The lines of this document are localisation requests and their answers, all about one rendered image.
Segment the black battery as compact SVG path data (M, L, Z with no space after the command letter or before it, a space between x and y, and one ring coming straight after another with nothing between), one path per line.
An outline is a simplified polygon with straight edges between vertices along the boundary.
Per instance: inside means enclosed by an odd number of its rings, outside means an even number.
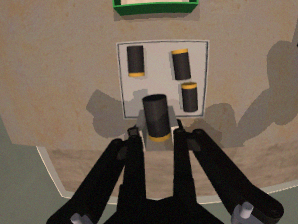
M142 98L149 139L155 142L170 138L167 96L153 94Z
M144 76L144 52L143 46L127 46L129 77Z
M188 80L191 79L190 63L188 49L180 49L171 51L175 80Z
M197 83L186 82L181 84L183 111L192 113L198 111Z

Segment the green open-top box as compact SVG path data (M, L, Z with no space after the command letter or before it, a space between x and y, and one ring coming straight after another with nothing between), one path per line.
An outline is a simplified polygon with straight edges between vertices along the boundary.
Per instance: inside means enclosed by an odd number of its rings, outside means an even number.
M191 13L198 5L198 0L112 0L113 8L120 16ZM175 2L177 1L177 2Z

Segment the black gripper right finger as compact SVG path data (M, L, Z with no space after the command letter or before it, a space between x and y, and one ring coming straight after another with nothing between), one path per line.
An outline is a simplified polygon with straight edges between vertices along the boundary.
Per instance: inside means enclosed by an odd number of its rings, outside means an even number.
M277 224L282 204L254 186L203 129L186 132L173 106L168 113L174 148L172 224L200 224L189 150L231 215L231 224Z

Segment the grey square tray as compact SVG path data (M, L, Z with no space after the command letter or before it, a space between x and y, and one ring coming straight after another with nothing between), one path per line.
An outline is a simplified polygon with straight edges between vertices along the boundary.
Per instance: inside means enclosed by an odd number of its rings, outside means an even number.
M173 106L176 118L204 118L210 40L144 40L117 42L117 62L124 119L138 119L144 109L142 98L165 94L168 106ZM143 45L145 75L129 77L127 46ZM171 51L188 49L191 79L175 80ZM181 84L197 83L198 111L183 111Z

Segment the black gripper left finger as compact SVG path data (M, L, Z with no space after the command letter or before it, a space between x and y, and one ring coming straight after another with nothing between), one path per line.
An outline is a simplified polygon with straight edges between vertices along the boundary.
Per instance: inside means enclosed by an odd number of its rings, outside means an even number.
M110 142L72 198L46 224L97 224L124 166L113 224L141 224L141 198L146 198L144 109L139 110L137 123L127 133L127 140Z

